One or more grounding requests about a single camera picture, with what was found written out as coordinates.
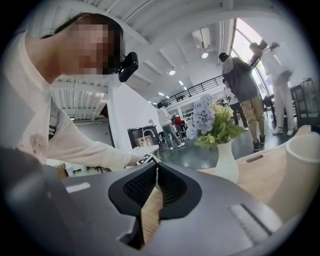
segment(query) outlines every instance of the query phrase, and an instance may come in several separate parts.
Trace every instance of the gray device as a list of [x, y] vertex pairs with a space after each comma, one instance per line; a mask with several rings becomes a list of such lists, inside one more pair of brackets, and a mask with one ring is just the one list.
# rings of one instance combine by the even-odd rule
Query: gray device
[[[54, 167], [18, 149], [0, 148], [0, 156], [8, 209], [55, 255], [253, 255], [257, 248], [261, 254], [254, 255], [262, 255], [280, 241], [282, 222], [273, 210], [232, 182], [195, 169], [151, 162], [60, 179]], [[141, 208], [156, 181], [163, 208], [145, 244]]]

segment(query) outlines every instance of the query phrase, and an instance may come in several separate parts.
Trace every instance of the white cup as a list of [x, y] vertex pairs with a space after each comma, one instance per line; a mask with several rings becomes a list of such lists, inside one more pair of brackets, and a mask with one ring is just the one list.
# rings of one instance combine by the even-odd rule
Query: white cup
[[293, 137], [285, 154], [283, 180], [268, 203], [284, 222], [305, 212], [320, 184], [320, 136]]

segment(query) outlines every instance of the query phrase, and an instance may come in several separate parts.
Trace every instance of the red object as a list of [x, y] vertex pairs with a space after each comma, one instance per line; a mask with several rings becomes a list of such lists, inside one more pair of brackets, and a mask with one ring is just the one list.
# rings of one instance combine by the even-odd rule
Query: red object
[[177, 125], [177, 126], [180, 126], [182, 125], [182, 121], [179, 117], [177, 117], [175, 120], [174, 120], [174, 124]]

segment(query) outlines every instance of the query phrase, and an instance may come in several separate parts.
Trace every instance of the window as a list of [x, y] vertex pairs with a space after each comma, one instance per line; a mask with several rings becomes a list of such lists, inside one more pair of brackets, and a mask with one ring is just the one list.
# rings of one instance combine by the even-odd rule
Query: window
[[232, 48], [234, 48], [234, 50], [239, 54], [240, 58], [246, 63], [253, 56], [251, 50], [249, 49], [249, 45], [250, 42], [236, 30]]
[[[232, 45], [231, 57], [239, 57], [244, 62], [248, 63], [253, 57], [249, 45], [252, 42], [260, 43], [262, 37], [243, 20], [238, 18], [236, 20], [236, 28], [234, 33], [234, 40]], [[261, 61], [252, 70], [252, 78], [256, 83], [256, 86], [264, 98], [269, 93], [273, 93], [271, 76], [266, 76], [266, 71]]]
[[236, 28], [240, 30], [249, 40], [252, 42], [260, 43], [262, 37], [247, 23], [245, 23], [242, 19], [238, 18], [236, 20]]
[[231, 50], [231, 54], [230, 54], [230, 56], [233, 58], [233, 57], [238, 57], [237, 55], [236, 55], [236, 53], [233, 51], [233, 50]]

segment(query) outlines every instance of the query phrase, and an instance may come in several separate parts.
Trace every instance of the person in white shirt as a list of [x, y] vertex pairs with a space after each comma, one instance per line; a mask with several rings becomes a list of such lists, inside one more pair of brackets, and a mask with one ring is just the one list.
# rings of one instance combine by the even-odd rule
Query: person in white shirt
[[[111, 74], [120, 63], [123, 30], [114, 20], [81, 13], [36, 39], [14, 36], [0, 62], [0, 146], [19, 149], [46, 164], [47, 158], [120, 170], [135, 166], [132, 156], [82, 134], [52, 98], [61, 76]], [[49, 139], [49, 126], [55, 123]]]
[[237, 116], [237, 112], [240, 114], [243, 126], [244, 126], [244, 130], [245, 131], [249, 131], [248, 128], [248, 122], [246, 119], [246, 116], [244, 114], [244, 111], [240, 105], [240, 103], [238, 102], [238, 99], [236, 97], [236, 95], [234, 95], [229, 87], [228, 81], [226, 79], [223, 79], [222, 82], [225, 85], [225, 88], [223, 89], [224, 91], [224, 96], [229, 100], [229, 105], [230, 108], [233, 110], [233, 120], [234, 120], [234, 124], [236, 126], [239, 125], [239, 120], [238, 120], [238, 116]]
[[178, 139], [171, 122], [171, 115], [166, 111], [165, 106], [161, 102], [158, 103], [157, 107], [158, 107], [157, 113], [158, 113], [159, 123], [163, 129], [165, 141], [168, 144], [168, 147], [170, 148], [171, 151], [174, 150], [174, 146], [170, 138], [170, 135], [171, 135], [172, 139], [175, 141], [178, 148], [181, 148], [182, 146], [185, 145], [185, 143], [184, 142], [181, 143], [181, 141]]
[[249, 47], [254, 55], [261, 56], [265, 75], [271, 76], [276, 117], [276, 128], [272, 134], [277, 135], [284, 133], [284, 115], [286, 111], [288, 124], [287, 135], [292, 136], [295, 124], [292, 95], [288, 86], [288, 81], [292, 75], [292, 71], [288, 67], [290, 64], [280, 63], [278, 60], [277, 50], [280, 45], [276, 42], [273, 42], [270, 47], [266, 47], [263, 50], [256, 42], [251, 43]]

